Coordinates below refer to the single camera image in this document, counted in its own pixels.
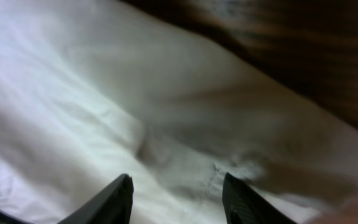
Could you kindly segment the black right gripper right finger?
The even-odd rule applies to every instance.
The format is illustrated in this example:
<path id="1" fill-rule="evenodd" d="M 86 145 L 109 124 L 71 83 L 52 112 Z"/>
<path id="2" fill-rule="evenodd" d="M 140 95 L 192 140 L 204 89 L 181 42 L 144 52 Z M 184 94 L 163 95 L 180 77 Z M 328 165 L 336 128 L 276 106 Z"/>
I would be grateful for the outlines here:
<path id="1" fill-rule="evenodd" d="M 296 224 L 230 173 L 224 177 L 222 201 L 227 224 Z"/>

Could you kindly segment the beige cotton shorts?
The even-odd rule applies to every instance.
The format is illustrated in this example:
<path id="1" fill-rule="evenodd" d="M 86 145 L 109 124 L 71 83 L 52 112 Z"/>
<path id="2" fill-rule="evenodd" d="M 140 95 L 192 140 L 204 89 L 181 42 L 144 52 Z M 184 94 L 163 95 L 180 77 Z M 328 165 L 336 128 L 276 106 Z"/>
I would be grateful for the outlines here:
<path id="1" fill-rule="evenodd" d="M 296 222 L 358 195 L 358 130 L 118 1 L 0 1 L 0 209 L 57 223 L 120 174 L 132 223 L 224 223 L 232 173 Z"/>

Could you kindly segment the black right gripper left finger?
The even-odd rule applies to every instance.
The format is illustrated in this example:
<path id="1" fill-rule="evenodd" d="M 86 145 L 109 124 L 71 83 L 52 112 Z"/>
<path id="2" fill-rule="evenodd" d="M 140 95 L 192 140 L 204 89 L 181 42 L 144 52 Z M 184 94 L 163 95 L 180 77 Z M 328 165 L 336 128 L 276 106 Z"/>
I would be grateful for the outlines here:
<path id="1" fill-rule="evenodd" d="M 133 193 L 132 178 L 121 174 L 59 224 L 129 224 Z"/>

